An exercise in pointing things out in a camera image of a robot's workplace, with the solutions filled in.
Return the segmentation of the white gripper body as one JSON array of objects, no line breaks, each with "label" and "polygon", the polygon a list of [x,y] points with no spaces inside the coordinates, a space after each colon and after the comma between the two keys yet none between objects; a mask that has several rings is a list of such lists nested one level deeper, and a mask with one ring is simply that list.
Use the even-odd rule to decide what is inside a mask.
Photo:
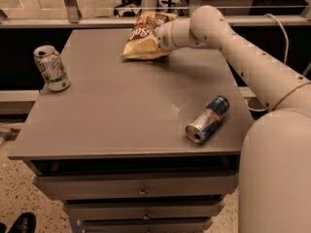
[{"label": "white gripper body", "polygon": [[159,46],[165,51],[171,51],[176,48],[172,37],[173,25],[173,22],[167,22],[155,29],[155,35],[158,39]]}]

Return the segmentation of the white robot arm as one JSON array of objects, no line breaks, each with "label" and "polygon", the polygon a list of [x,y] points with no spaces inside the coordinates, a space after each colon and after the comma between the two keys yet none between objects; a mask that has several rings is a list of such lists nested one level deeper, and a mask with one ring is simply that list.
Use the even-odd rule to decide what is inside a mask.
[{"label": "white robot arm", "polygon": [[211,6],[156,30],[164,50],[219,50],[268,110],[245,136],[239,233],[311,233],[311,83],[235,33]]}]

